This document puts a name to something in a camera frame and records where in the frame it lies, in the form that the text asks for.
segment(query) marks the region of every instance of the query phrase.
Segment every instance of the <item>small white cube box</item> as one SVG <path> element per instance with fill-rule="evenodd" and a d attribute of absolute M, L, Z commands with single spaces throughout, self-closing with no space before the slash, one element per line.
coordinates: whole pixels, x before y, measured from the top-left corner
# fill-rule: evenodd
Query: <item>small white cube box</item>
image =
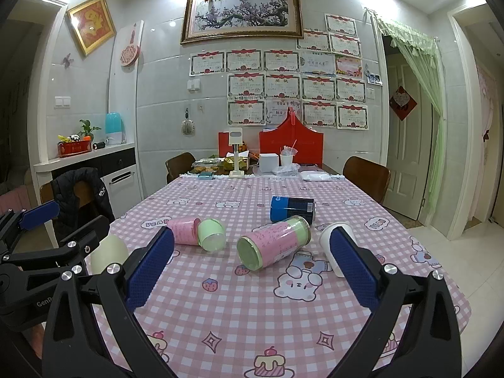
<path fill-rule="evenodd" d="M 277 154 L 259 154 L 259 169 L 261 172 L 273 172 L 275 168 L 278 168 Z"/>

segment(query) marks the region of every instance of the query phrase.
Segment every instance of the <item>colorful certificate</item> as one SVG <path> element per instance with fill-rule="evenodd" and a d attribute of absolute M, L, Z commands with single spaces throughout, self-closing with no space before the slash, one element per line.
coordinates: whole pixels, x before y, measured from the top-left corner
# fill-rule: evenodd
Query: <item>colorful certificate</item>
<path fill-rule="evenodd" d="M 299 72 L 299 53 L 284 50 L 265 51 L 264 69 L 266 71 Z"/>
<path fill-rule="evenodd" d="M 304 50 L 301 52 L 301 71 L 313 74 L 334 75 L 336 74 L 334 55 L 328 52 Z"/>
<path fill-rule="evenodd" d="M 266 125 L 263 100 L 232 100 L 227 103 L 228 125 Z"/>
<path fill-rule="evenodd" d="M 299 120 L 302 117 L 301 101 L 296 99 L 266 100 L 266 123 L 280 125 L 287 117 L 287 109 L 292 107 Z"/>
<path fill-rule="evenodd" d="M 298 48 L 305 48 L 312 51 L 331 51 L 329 46 L 329 34 L 325 31 L 304 30 L 304 38 L 297 40 Z"/>
<path fill-rule="evenodd" d="M 301 98 L 301 76 L 291 74 L 266 75 L 266 97 Z"/>
<path fill-rule="evenodd" d="M 331 51 L 335 54 L 349 55 L 361 58 L 360 40 L 354 37 L 347 37 L 339 34 L 329 34 L 331 41 Z"/>
<path fill-rule="evenodd" d="M 229 74 L 227 96 L 230 99 L 259 99 L 264 97 L 264 74 Z"/>
<path fill-rule="evenodd" d="M 336 80 L 319 75 L 303 75 L 303 99 L 336 100 Z"/>
<path fill-rule="evenodd" d="M 261 50 L 233 50 L 226 52 L 226 71 L 261 71 L 263 56 Z"/>
<path fill-rule="evenodd" d="M 357 37 L 357 27 L 353 18 L 342 17 L 341 15 L 326 14 L 327 31 L 338 34 Z"/>
<path fill-rule="evenodd" d="M 353 102 L 366 102 L 364 81 L 352 78 L 336 77 L 336 98 Z"/>
<path fill-rule="evenodd" d="M 336 126 L 336 105 L 331 102 L 303 102 L 303 125 Z"/>
<path fill-rule="evenodd" d="M 360 58 L 336 55 L 336 73 L 349 77 L 362 78 L 362 60 Z"/>
<path fill-rule="evenodd" d="M 190 77 L 224 72 L 224 52 L 206 52 L 204 54 L 191 54 Z"/>
<path fill-rule="evenodd" d="M 366 105 L 340 104 L 336 105 L 339 129 L 369 130 Z"/>

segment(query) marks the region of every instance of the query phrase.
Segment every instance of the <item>green curtain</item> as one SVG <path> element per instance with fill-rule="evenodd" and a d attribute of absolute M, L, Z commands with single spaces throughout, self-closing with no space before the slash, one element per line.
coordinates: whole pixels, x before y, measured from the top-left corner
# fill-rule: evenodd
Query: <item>green curtain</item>
<path fill-rule="evenodd" d="M 400 22 L 389 20 L 372 12 L 376 23 L 385 36 L 392 37 L 392 46 L 406 59 L 418 82 L 427 92 L 432 107 L 439 115 L 438 135 L 432 160 L 432 170 L 428 179 L 428 207 L 434 210 L 439 196 L 444 170 L 444 149 L 446 131 L 443 114 L 444 93 L 441 86 L 442 63 L 439 47 L 433 37 L 422 34 Z"/>

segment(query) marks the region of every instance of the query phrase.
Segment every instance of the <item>tablecloth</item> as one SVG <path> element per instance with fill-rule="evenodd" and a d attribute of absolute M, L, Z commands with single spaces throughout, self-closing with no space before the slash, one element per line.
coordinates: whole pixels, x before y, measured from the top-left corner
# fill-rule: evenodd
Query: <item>tablecloth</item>
<path fill-rule="evenodd" d="M 241 265 L 236 241 L 244 232 L 270 223 L 273 195 L 315 199 L 312 241 L 298 253 L 250 272 Z M 264 376 L 264 371 L 255 369 L 255 359 L 267 355 L 284 361 L 282 378 L 329 374 L 370 315 L 346 280 L 332 272 L 318 244 L 322 230 L 335 221 L 348 222 L 358 245 L 370 249 L 380 262 L 394 263 L 411 275 L 426 276 L 439 269 L 461 331 L 469 321 L 468 300 L 442 264 L 346 179 L 180 177 L 116 220 L 111 232 L 132 251 L 146 246 L 171 218 L 188 215 L 221 220 L 226 226 L 226 249 L 210 254 L 198 246 L 176 245 L 147 304 L 135 311 L 152 344 L 180 378 Z M 308 269 L 309 277 L 304 280 L 307 272 L 294 267 Z M 312 282 L 316 288 L 310 286 L 304 293 L 303 284 Z M 403 307 L 377 367 L 390 362 L 409 310 Z M 127 367 L 100 307 L 96 314 L 114 362 Z"/>

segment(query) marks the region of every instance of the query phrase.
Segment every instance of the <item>curtain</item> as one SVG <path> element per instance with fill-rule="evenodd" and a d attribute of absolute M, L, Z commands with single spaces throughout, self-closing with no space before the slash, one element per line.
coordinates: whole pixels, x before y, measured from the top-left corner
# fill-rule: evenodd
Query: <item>curtain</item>
<path fill-rule="evenodd" d="M 487 155 L 487 142 L 485 142 L 485 135 L 492 126 L 493 107 L 497 102 L 497 83 L 496 81 L 485 72 L 478 64 L 476 64 L 478 71 L 479 90 L 481 94 L 481 160 L 479 163 L 478 180 L 476 182 L 476 189 L 474 191 L 471 209 L 469 211 L 468 220 L 471 220 L 476 213 L 479 196 L 481 194 L 481 185 L 483 184 L 483 175 L 485 173 L 486 155 Z"/>
<path fill-rule="evenodd" d="M 441 54 L 433 37 L 422 34 L 413 28 L 398 21 L 389 20 L 378 16 L 374 11 L 368 10 L 376 19 L 380 32 L 384 36 L 391 36 L 393 47 L 399 51 L 411 67 L 418 82 L 425 89 L 432 103 L 432 107 L 439 115 L 438 135 L 432 158 L 432 170 L 428 178 L 428 208 L 433 211 L 439 196 L 441 180 L 444 170 L 444 149 L 446 131 L 443 114 L 444 95 L 441 86 L 442 70 Z"/>

